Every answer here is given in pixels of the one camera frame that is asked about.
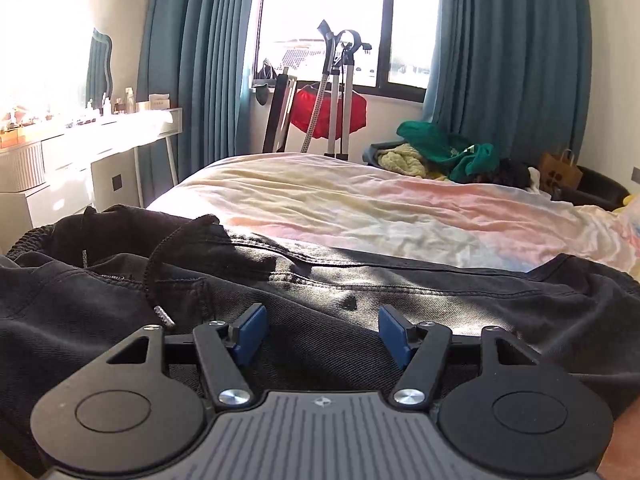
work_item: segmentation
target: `window frame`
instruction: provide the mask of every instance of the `window frame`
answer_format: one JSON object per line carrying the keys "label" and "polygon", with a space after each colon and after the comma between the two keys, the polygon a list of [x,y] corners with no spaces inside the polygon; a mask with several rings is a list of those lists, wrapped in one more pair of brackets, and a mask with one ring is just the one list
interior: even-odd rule
{"label": "window frame", "polygon": [[[258,60],[258,53],[260,51],[260,30],[262,28],[263,5],[264,0],[259,0],[257,27],[255,31],[254,80],[252,86],[258,86],[265,83],[274,83],[268,80],[259,80],[257,78],[258,71],[262,68],[261,63]],[[378,50],[376,85],[353,85],[353,89],[359,94],[363,95],[375,95],[380,97],[388,97],[391,99],[400,99],[403,101],[421,103],[424,101],[424,95],[426,93],[425,88],[418,88],[415,86],[389,82],[389,74],[391,70],[391,35],[393,30],[393,19],[394,0],[382,0],[382,22],[380,24],[380,48]],[[298,80],[298,87],[301,88],[307,84],[317,83],[318,80]]]}

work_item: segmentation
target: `bag handle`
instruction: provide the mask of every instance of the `bag handle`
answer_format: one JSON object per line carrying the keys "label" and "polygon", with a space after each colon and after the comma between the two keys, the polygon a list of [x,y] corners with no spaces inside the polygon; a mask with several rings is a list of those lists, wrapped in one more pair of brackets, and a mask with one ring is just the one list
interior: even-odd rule
{"label": "bag handle", "polygon": [[569,164],[569,166],[574,166],[575,165],[575,155],[574,152],[572,150],[570,150],[569,148],[567,148],[566,150],[564,150],[564,152],[562,152],[562,155],[560,155],[560,161],[561,162],[567,162]]}

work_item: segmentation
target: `window pane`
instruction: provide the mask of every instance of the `window pane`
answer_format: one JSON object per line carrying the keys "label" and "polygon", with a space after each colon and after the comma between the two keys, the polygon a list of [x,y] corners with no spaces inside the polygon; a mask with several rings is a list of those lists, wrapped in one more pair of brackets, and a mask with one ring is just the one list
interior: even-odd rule
{"label": "window pane", "polygon": [[389,82],[427,88],[439,0],[394,0]]}
{"label": "window pane", "polygon": [[370,54],[362,50],[356,54],[353,83],[375,86],[382,0],[264,0],[258,70],[268,59],[279,73],[289,66],[289,73],[299,79],[319,81],[324,40],[317,29],[322,20],[327,21],[334,34],[350,28],[372,45]]}

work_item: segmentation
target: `screw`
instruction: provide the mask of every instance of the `screw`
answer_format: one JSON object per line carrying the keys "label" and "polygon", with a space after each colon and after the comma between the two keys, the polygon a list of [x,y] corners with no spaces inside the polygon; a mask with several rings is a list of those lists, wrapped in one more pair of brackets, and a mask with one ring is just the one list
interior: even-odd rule
{"label": "screw", "polygon": [[242,406],[250,399],[251,395],[244,390],[224,390],[218,396],[218,400],[227,406]]}
{"label": "screw", "polygon": [[414,390],[413,388],[405,388],[404,390],[398,390],[394,393],[394,400],[398,404],[415,406],[424,401],[424,393],[420,390]]}

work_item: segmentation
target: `white wall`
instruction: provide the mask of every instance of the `white wall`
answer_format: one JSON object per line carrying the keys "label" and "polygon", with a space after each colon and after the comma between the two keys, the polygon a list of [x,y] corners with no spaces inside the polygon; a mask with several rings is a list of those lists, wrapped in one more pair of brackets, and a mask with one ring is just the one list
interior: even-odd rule
{"label": "white wall", "polygon": [[114,97],[135,86],[148,0],[0,0],[0,109],[78,102],[93,28],[113,40]]}
{"label": "white wall", "polygon": [[580,164],[630,192],[640,168],[640,0],[590,0],[591,97]]}
{"label": "white wall", "polygon": [[[374,142],[400,140],[396,130],[403,121],[417,121],[422,116],[422,103],[401,101],[385,97],[365,95],[367,100],[367,126],[353,132],[349,140],[349,160],[362,162],[363,150]],[[252,96],[251,104],[251,153],[261,153],[264,142],[264,131],[267,127],[271,99],[260,106]],[[299,152],[305,134],[291,125],[287,139],[287,151]],[[313,139],[309,153],[322,155],[326,152],[326,139]]]}

